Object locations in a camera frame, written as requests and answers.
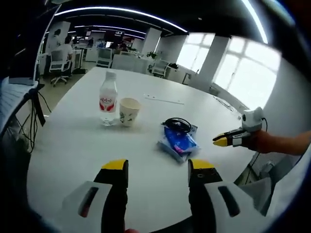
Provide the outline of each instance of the human hand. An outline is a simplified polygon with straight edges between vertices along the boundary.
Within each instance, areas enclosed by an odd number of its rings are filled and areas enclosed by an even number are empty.
[[[259,153],[270,153],[273,148],[274,137],[266,131],[259,130],[251,133],[251,136],[242,140],[242,146]]]
[[[139,232],[134,229],[128,229],[125,231],[125,233],[139,233]]]

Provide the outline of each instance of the red bottle label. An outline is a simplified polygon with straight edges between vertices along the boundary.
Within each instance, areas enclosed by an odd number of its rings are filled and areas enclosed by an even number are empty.
[[[111,97],[100,97],[99,100],[99,108],[102,112],[110,112],[113,113],[116,111],[117,100],[116,98]]]

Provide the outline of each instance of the water bottle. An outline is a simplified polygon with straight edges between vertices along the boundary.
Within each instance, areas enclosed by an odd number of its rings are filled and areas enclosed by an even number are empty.
[[[117,108],[116,73],[107,71],[106,79],[100,89],[100,114],[105,126],[113,125]]]

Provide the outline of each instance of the white table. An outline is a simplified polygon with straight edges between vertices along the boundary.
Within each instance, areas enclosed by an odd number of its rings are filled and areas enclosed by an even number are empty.
[[[129,160],[127,228],[159,230],[191,216],[188,202],[188,165],[178,165],[160,151],[160,123],[182,117],[198,126],[202,150],[196,158],[210,161],[225,181],[233,182],[253,152],[213,145],[216,135],[241,125],[237,116],[213,96],[179,83],[123,70],[117,74],[118,99],[132,97],[142,104],[132,128],[104,128],[98,118],[99,88],[107,69],[95,67],[68,93],[38,132],[28,170],[30,205],[51,220],[69,193],[94,180],[103,164]],[[182,104],[149,100],[155,97]]]

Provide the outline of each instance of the ceiling light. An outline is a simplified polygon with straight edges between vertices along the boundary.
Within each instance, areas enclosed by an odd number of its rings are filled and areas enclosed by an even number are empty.
[[[154,52],[156,52],[157,46],[159,45],[159,42],[160,42],[160,39],[161,39],[161,36],[160,36],[159,39],[157,40],[157,43],[156,43],[155,51],[154,51]]]
[[[107,30],[107,31],[120,32],[120,30],[113,30],[113,29],[106,29],[106,28],[105,28],[105,30]],[[97,31],[97,32],[105,32],[105,31],[102,31],[102,30],[92,30],[92,32],[94,32],[94,31]]]
[[[67,11],[62,11],[62,12],[59,12],[57,14],[55,14],[56,16],[59,16],[59,15],[62,15],[62,14],[66,14],[66,13],[70,13],[70,12],[75,12],[75,11],[83,11],[83,10],[116,10],[116,11],[125,11],[125,12],[130,12],[130,13],[134,13],[134,14],[138,14],[138,15],[143,15],[143,16],[147,16],[147,17],[150,17],[150,18],[154,18],[154,19],[157,19],[159,21],[162,21],[166,24],[169,24],[173,27],[176,27],[180,30],[182,30],[183,32],[187,33],[187,31],[169,21],[166,21],[162,18],[159,18],[159,17],[156,17],[156,16],[153,16],[153,15],[150,15],[150,14],[147,14],[147,13],[144,13],[144,12],[140,12],[140,11],[135,11],[135,10],[131,10],[131,9],[125,9],[125,8],[119,8],[119,7],[110,7],[110,6],[92,6],[92,7],[82,7],[82,8],[76,8],[76,9],[71,9],[71,10],[67,10]]]
[[[140,36],[136,36],[136,35],[130,35],[130,34],[124,34],[124,35],[129,35],[129,36],[137,37],[137,38],[140,38],[140,39],[145,39],[144,37],[140,37]]]
[[[128,29],[128,28],[119,28],[119,27],[111,27],[111,26],[99,26],[99,25],[93,25],[93,27],[123,29],[123,30],[132,31],[132,32],[141,33],[141,34],[146,35],[146,33],[143,33],[143,32],[140,32],[140,31],[136,31],[136,30],[132,30],[132,29]]]
[[[246,6],[246,8],[248,9],[249,13],[252,15],[253,17],[253,20],[255,21],[256,23],[256,26],[259,30],[259,33],[262,37],[262,40],[265,44],[268,44],[268,39],[267,39],[267,36],[266,36],[266,33],[264,32],[264,29],[263,29],[263,26],[259,20],[259,17],[258,15],[256,14],[254,8],[252,7],[252,5],[249,3],[248,0],[242,0],[242,2],[244,3],[244,5]]]

